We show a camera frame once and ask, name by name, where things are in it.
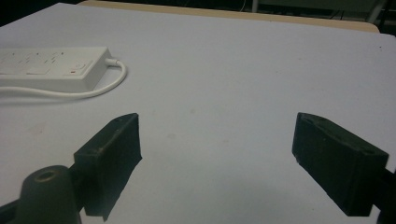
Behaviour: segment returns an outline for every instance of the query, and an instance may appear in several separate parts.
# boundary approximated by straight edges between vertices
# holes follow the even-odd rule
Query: table surface
[[[359,30],[365,32],[379,33],[378,28],[375,25],[362,21],[324,20],[324,19],[315,19],[315,18],[270,15],[270,14],[262,14],[262,13],[234,12],[234,11],[211,10],[211,9],[189,8],[189,7],[165,7],[165,6],[95,1],[95,0],[84,1],[79,4],[82,6],[90,6],[90,7],[111,7],[111,8],[141,10],[141,11],[150,11],[150,12],[174,13],[180,15],[234,18],[234,19],[257,20],[257,21],[283,21],[289,23],[300,23],[300,24],[327,26],[327,27],[335,27],[335,28],[342,28],[349,30]]]
[[[116,89],[78,101],[0,95],[1,204],[135,112],[143,160],[108,224],[375,223],[376,208],[346,217],[291,145],[297,113],[316,114],[387,151],[395,169],[394,36],[66,4],[0,28],[0,48],[94,46],[128,66]]]

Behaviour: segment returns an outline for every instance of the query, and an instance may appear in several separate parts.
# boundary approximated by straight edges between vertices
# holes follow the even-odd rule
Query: power switch
[[[71,66],[71,70],[79,70],[85,67],[85,63],[75,63]]]
[[[49,70],[44,67],[31,67],[26,71],[26,75],[46,75]]]
[[[0,75],[16,75],[18,72],[12,67],[0,67]]]

